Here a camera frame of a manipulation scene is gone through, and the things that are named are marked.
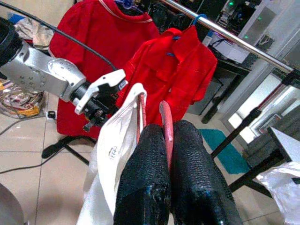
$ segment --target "black cable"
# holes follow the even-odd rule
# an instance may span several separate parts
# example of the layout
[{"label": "black cable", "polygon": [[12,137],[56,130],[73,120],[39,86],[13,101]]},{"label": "black cable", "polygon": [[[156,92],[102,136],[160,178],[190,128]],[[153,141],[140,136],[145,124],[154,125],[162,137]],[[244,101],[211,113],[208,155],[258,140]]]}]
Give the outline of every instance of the black cable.
[{"label": "black cable", "polygon": [[59,152],[61,152],[63,149],[59,150],[58,152],[56,152],[55,154],[53,154],[52,156],[50,156],[47,160],[45,160],[44,162],[42,162],[41,164],[39,165],[32,165],[32,166],[25,166],[25,167],[18,167],[18,168],[14,168],[14,169],[10,169],[10,170],[4,170],[2,172],[0,172],[0,175],[1,174],[4,174],[4,173],[9,173],[9,172],[12,172],[12,171],[16,171],[16,170],[27,170],[27,169],[32,169],[32,168],[36,168],[36,167],[39,167],[39,166],[42,166],[44,165],[46,162],[48,162],[50,159],[52,159],[54,156],[56,156]]},{"label": "black cable", "polygon": [[214,46],[214,44],[216,44],[216,43],[221,44],[223,41],[226,41],[226,39],[223,38],[223,39],[220,39],[220,40],[218,40],[218,41],[215,41],[214,43],[211,44],[211,46],[212,46],[212,47],[216,47],[216,46]]},{"label": "black cable", "polygon": [[22,121],[26,121],[26,120],[32,120],[32,119],[37,119],[37,118],[42,118],[45,117],[43,116],[36,116],[36,117],[29,117],[29,118],[25,118],[25,119],[20,119],[12,124],[10,124],[8,127],[6,127],[4,130],[0,131],[0,135],[4,134],[5,132],[7,132],[12,126],[16,125],[17,123],[20,123]]},{"label": "black cable", "polygon": [[31,18],[31,19],[33,19],[33,20],[39,22],[40,24],[42,24],[42,25],[44,25],[44,26],[50,28],[51,30],[53,30],[53,31],[55,31],[55,32],[57,32],[57,33],[59,33],[59,34],[61,34],[62,36],[65,36],[66,38],[68,38],[68,39],[74,41],[75,43],[77,43],[78,45],[82,46],[82,47],[85,48],[86,50],[88,50],[88,51],[90,51],[91,53],[95,54],[96,56],[100,57],[103,61],[105,61],[108,65],[110,65],[110,66],[113,68],[114,71],[117,70],[117,68],[115,67],[115,65],[114,65],[112,62],[110,62],[107,58],[105,58],[103,55],[99,54],[99,53],[96,52],[94,49],[88,47],[88,46],[85,45],[84,43],[78,41],[77,39],[75,39],[75,38],[73,38],[72,36],[66,34],[65,32],[63,32],[63,31],[57,29],[56,27],[54,27],[54,26],[52,26],[52,25],[46,23],[45,21],[43,21],[43,20],[37,18],[36,16],[34,16],[34,15],[30,14],[30,13],[27,13],[27,12],[25,12],[25,11],[23,11],[23,10],[17,8],[17,7],[14,7],[14,6],[12,6],[12,5],[9,5],[9,4],[7,4],[7,3],[5,3],[5,2],[3,2],[3,1],[0,1],[0,6],[6,7],[6,8],[9,8],[9,9],[11,9],[11,10],[13,10],[13,11],[18,12],[18,13],[21,13],[21,14],[23,14],[23,15],[25,15],[25,16],[27,16],[27,17],[29,17],[29,18]]}]

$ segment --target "red polo shirt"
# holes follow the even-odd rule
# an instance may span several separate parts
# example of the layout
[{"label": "red polo shirt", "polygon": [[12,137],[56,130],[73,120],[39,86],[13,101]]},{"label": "red polo shirt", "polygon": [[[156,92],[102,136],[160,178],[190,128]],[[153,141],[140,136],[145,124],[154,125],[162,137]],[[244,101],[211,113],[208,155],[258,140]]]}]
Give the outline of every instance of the red polo shirt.
[{"label": "red polo shirt", "polygon": [[[85,0],[75,4],[64,15],[58,28],[104,55],[117,68],[122,68],[143,42],[159,36],[148,14],[125,15],[113,0]],[[60,34],[54,35],[50,51],[55,57],[76,64],[90,82],[112,71],[102,59]],[[74,109],[71,103],[59,101],[58,132],[98,138],[100,129],[92,127],[89,133],[84,132],[83,126],[88,121],[84,115],[75,114]]]},{"label": "red polo shirt", "polygon": [[119,93],[118,105],[135,83],[142,83],[147,91],[147,124],[162,125],[159,103],[163,100],[173,121],[181,120],[190,104],[203,99],[216,66],[217,59],[198,40],[195,26],[183,32],[171,28],[145,42],[125,65],[129,85]]}]

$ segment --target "white robotic arm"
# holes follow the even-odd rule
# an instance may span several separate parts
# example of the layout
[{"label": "white robotic arm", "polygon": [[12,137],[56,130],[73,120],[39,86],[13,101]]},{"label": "white robotic arm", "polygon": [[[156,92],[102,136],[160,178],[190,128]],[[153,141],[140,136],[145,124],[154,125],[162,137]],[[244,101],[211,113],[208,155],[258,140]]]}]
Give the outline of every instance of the white robotic arm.
[{"label": "white robotic arm", "polygon": [[94,83],[70,61],[52,58],[22,41],[14,27],[0,20],[0,72],[27,90],[46,90],[65,102],[71,101],[75,113],[84,113],[89,123],[100,126],[107,114],[113,114],[116,93],[126,84],[123,70],[100,77]]}]

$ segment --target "blue hanger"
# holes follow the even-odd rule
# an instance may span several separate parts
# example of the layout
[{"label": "blue hanger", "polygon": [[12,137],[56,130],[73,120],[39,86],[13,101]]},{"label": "blue hanger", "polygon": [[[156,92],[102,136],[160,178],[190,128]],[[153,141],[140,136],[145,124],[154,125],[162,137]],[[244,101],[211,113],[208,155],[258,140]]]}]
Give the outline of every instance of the blue hanger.
[{"label": "blue hanger", "polygon": [[133,0],[115,0],[115,2],[118,2],[118,3],[121,3],[122,6],[125,8],[125,9],[135,9],[137,11],[139,11],[140,13],[144,13],[142,10],[140,10],[138,7],[134,6],[134,1]]},{"label": "blue hanger", "polygon": [[[207,19],[206,14],[200,14],[200,15],[198,15],[198,16],[194,19],[193,25],[196,25],[196,22],[197,22],[197,20],[198,20],[200,17],[204,17],[204,18]],[[180,36],[174,36],[174,37],[173,37],[173,40],[179,40],[179,39],[180,39]],[[175,55],[174,55],[173,53],[170,53],[170,52],[167,52],[166,55],[175,57]]]},{"label": "blue hanger", "polygon": [[204,17],[205,19],[207,19],[207,15],[206,15],[206,14],[200,14],[200,15],[198,15],[198,16],[194,19],[193,25],[196,25],[196,23],[197,23],[197,21],[198,21],[198,19],[199,19],[200,17]]}]

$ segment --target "white plastic bag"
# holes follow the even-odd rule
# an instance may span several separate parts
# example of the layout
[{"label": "white plastic bag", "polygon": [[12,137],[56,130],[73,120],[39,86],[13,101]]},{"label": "white plastic bag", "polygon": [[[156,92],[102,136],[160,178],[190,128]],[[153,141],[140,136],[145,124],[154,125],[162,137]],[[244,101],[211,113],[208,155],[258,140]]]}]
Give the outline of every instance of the white plastic bag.
[{"label": "white plastic bag", "polygon": [[142,108],[138,96],[146,91],[135,84],[122,107],[102,126],[98,142],[91,153],[84,184],[84,203],[77,225],[113,225],[113,214],[121,173],[136,147],[137,118],[143,130]]},{"label": "white plastic bag", "polygon": [[285,224],[300,225],[300,163],[290,162],[271,168],[256,177],[268,189],[282,213]]}]

